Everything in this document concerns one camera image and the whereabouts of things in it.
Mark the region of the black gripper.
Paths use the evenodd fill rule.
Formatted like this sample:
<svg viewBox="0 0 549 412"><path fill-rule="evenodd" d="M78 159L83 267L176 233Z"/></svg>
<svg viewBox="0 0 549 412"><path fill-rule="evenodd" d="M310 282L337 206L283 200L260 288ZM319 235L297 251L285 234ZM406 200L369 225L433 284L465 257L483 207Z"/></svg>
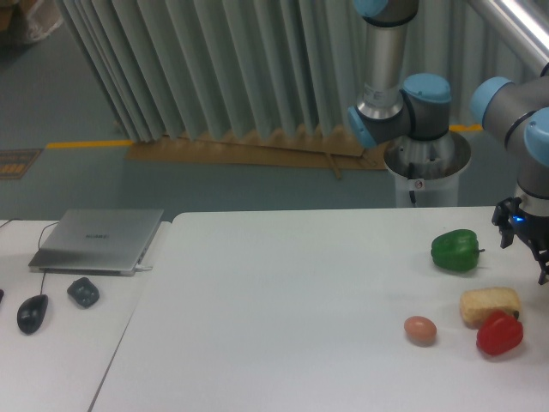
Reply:
<svg viewBox="0 0 549 412"><path fill-rule="evenodd" d="M501 248L512 245L515 232L529 245L540 266L538 283L548 283L548 200L529 195L507 197L496 204L492 224L498 227Z"/></svg>

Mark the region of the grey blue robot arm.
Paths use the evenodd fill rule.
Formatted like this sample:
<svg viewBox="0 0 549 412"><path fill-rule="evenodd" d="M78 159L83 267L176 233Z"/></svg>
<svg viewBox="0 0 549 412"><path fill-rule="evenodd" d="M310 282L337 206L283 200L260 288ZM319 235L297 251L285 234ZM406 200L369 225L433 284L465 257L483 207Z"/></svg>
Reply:
<svg viewBox="0 0 549 412"><path fill-rule="evenodd" d="M471 159L467 140L449 128L451 92L441 76L400 79L407 24L415 1L358 1L367 26L365 83L349 107L353 134L365 148L384 146L400 207L454 206ZM474 119L519 165L516 191L500 201L492 223L501 246L523 242L548 280L548 18L531 1L474 1L473 10L536 74L517 84L504 77L481 83L470 100Z"/></svg>

